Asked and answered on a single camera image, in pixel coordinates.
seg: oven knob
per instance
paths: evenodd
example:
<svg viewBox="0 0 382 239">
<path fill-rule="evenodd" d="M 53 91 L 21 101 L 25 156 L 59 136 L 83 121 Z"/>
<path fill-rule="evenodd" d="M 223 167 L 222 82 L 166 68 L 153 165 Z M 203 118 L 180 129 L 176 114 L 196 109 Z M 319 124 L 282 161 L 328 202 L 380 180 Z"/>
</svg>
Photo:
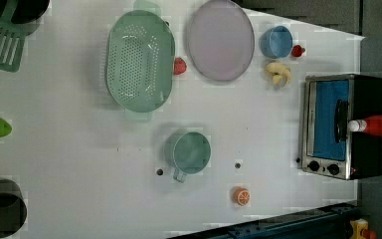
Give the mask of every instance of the oven knob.
<svg viewBox="0 0 382 239">
<path fill-rule="evenodd" d="M 330 166 L 328 166 L 327 170 L 330 172 L 331 175 L 335 176 L 337 174 L 339 174 L 339 166 L 336 165 L 336 164 L 331 164 Z"/>
<path fill-rule="evenodd" d="M 320 168 L 320 164 L 318 164 L 317 161 L 312 161 L 312 162 L 309 163 L 308 167 L 312 171 L 318 171 L 318 169 Z"/>
</svg>

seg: yellow toy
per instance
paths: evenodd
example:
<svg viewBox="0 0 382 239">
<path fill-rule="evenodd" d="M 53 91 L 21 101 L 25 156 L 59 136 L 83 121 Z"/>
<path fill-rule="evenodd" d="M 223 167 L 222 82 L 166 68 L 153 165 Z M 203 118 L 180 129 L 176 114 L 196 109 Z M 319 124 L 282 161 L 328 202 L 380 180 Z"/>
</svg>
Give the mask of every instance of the yellow toy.
<svg viewBox="0 0 382 239">
<path fill-rule="evenodd" d="M 368 229 L 368 222 L 366 220 L 350 221 L 350 225 L 353 229 L 353 235 L 350 239 L 377 239 L 376 232 Z"/>
<path fill-rule="evenodd" d="M 289 84 L 291 80 L 290 68 L 282 63 L 273 62 L 266 66 L 266 72 L 273 77 L 273 85 L 277 85 L 283 78 Z"/>
</svg>

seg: black pot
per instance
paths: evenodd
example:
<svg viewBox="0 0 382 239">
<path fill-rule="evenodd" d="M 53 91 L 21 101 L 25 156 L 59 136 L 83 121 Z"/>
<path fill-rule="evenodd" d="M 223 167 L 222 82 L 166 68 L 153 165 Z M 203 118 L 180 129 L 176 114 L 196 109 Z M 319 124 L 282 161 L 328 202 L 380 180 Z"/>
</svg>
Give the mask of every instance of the black pot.
<svg viewBox="0 0 382 239">
<path fill-rule="evenodd" d="M 16 233 L 26 218 L 27 207 L 20 187 L 11 180 L 0 180 L 0 238 Z"/>
<path fill-rule="evenodd" d="M 49 3 L 50 0 L 18 0 L 11 22 L 21 25 L 30 35 L 39 28 L 40 18 L 48 9 Z M 0 0 L 0 17 L 6 4 L 7 0 Z"/>
</svg>

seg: green colander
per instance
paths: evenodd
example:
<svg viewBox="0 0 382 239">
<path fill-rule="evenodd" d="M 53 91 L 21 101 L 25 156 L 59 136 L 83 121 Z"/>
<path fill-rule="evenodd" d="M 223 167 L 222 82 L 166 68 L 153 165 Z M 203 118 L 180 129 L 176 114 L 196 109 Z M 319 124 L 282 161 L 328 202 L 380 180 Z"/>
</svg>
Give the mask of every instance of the green colander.
<svg viewBox="0 0 382 239">
<path fill-rule="evenodd" d="M 108 38 L 107 86 L 128 111 L 150 113 L 172 90 L 175 42 L 156 14 L 134 10 L 123 15 Z"/>
</svg>

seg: small red object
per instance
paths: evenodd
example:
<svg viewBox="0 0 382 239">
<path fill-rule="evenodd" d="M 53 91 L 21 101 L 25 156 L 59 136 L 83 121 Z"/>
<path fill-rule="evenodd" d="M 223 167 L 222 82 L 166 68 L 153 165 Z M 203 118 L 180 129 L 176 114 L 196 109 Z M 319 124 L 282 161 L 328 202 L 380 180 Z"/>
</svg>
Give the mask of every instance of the small red object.
<svg viewBox="0 0 382 239">
<path fill-rule="evenodd" d="M 296 45 L 292 48 L 292 55 L 294 57 L 300 57 L 305 52 L 305 48 L 303 48 L 301 45 Z"/>
<path fill-rule="evenodd" d="M 377 233 L 375 231 L 370 231 L 368 229 L 361 231 L 361 236 L 365 239 L 377 239 Z"/>
<path fill-rule="evenodd" d="M 382 115 L 352 120 L 348 127 L 351 131 L 362 131 L 374 136 L 382 136 Z"/>
<path fill-rule="evenodd" d="M 175 58 L 175 67 L 173 71 L 173 75 L 181 75 L 182 73 L 187 71 L 187 64 L 182 58 Z"/>
</svg>

